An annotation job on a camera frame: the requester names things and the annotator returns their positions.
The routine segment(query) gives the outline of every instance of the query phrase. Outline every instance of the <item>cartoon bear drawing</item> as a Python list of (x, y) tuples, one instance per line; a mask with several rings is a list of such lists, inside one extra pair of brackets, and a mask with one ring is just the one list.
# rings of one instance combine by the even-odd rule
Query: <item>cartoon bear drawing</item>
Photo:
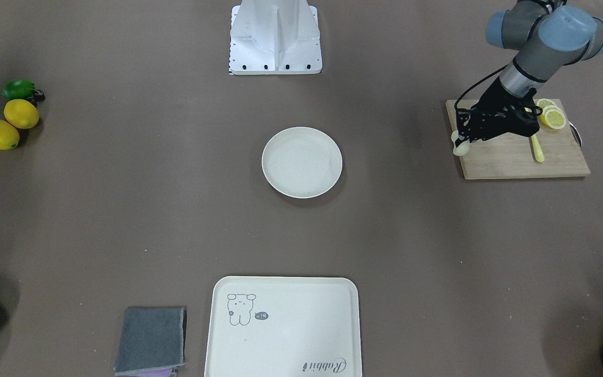
[(247, 325), (251, 321), (254, 294), (228, 294), (227, 310), (232, 326)]

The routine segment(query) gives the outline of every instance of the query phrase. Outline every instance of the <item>wooden cutting board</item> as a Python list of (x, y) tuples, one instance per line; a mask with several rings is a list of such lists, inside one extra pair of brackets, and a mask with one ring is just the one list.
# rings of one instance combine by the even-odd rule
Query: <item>wooden cutting board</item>
[[(564, 112), (559, 99), (552, 101)], [(469, 109), (477, 102), (475, 99), (463, 99), (457, 107)], [(445, 102), (450, 119), (450, 127), (455, 124), (455, 100)], [(529, 138), (514, 134), (504, 134), (488, 141), (476, 141), (471, 144), (469, 153), (460, 158), (465, 179), (523, 179), (556, 178), (569, 176), (588, 176), (590, 170), (583, 152), (572, 131), (567, 125), (562, 129), (551, 129), (539, 121), (537, 138), (545, 157), (544, 162), (534, 159)]]

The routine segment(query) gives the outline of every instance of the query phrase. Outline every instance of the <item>lemon slice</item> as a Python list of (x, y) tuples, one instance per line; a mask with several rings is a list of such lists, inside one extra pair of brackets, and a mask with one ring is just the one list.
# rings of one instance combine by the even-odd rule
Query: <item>lemon slice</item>
[(552, 99), (548, 99), (548, 98), (539, 98), (537, 100), (537, 106), (541, 107), (541, 109), (543, 109), (546, 106), (556, 106), (555, 102), (553, 102)]
[(541, 115), (541, 121), (548, 127), (552, 129), (561, 129), (567, 124), (567, 117), (565, 117), (564, 113), (559, 107), (548, 107), (546, 106), (546, 110)]

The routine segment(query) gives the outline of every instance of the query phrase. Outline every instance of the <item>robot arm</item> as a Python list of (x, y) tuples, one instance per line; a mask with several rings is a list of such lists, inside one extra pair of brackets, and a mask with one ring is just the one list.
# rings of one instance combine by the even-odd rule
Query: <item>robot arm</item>
[(488, 42), (519, 52), (471, 109), (458, 109), (455, 103), (455, 155), (467, 153), (469, 143), (476, 140), (507, 132), (526, 137), (536, 134), (541, 114), (533, 100), (537, 90), (560, 67), (603, 52), (603, 19), (558, 5), (520, 0), (512, 10), (497, 12), (490, 19)]

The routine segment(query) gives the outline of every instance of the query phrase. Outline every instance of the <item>white plate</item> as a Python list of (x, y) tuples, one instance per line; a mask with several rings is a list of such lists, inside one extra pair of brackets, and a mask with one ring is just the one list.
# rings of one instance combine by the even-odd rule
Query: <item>white plate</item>
[(361, 377), (357, 288), (343, 278), (228, 276), (213, 289), (205, 377)]
[(283, 129), (262, 152), (262, 171), (273, 188), (292, 198), (322, 195), (337, 183), (343, 168), (332, 138), (309, 127)]

